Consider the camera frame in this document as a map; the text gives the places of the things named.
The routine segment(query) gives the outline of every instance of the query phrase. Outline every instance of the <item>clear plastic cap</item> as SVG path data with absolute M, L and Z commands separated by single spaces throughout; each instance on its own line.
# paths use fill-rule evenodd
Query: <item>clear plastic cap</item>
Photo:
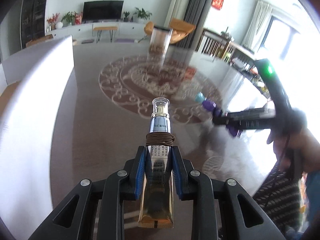
M 155 98 L 152 100 L 153 113 L 151 117 L 165 116 L 169 118 L 168 106 L 170 101 L 166 98 Z

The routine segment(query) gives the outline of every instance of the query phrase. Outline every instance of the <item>purple mat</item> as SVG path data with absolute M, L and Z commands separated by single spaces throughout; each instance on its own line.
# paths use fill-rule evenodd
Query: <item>purple mat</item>
M 129 42 L 129 43 L 134 43 L 134 39 L 116 39 L 115 42 Z

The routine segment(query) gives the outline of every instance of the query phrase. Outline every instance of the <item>gray curtain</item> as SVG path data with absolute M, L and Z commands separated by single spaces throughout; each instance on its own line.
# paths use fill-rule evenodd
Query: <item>gray curtain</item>
M 188 8 L 184 17 L 184 21 L 196 25 L 198 27 L 198 22 L 200 20 L 202 10 L 206 0 L 190 0 Z M 196 30 L 189 34 L 188 37 L 177 43 L 178 47 L 190 48 L 193 41 Z

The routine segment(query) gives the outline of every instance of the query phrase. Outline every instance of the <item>tv stand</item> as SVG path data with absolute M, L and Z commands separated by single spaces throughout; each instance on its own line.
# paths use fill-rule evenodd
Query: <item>tv stand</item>
M 95 29 L 97 27 L 117 27 L 116 33 L 112 33 L 113 39 L 121 38 L 140 40 L 145 36 L 143 30 L 145 24 L 134 22 L 121 22 L 116 20 L 114 20 L 113 22 L 83 23 L 80 25 L 67 26 L 61 29 L 56 29 L 47 32 L 45 35 L 52 34 L 54 39 L 68 35 L 72 35 L 72 38 L 77 40 L 95 39 L 95 37 L 99 35 L 97 33 L 98 29 Z M 105 35 L 104 33 L 102 33 L 100 35 L 100 38 L 109 38 L 109 35 Z

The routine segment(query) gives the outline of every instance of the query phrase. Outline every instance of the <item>brown string wrap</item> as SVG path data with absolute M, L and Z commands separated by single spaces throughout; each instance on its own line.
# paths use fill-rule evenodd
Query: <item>brown string wrap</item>
M 164 145 L 173 146 L 175 137 L 169 132 L 151 132 L 148 133 L 146 146 L 150 145 Z

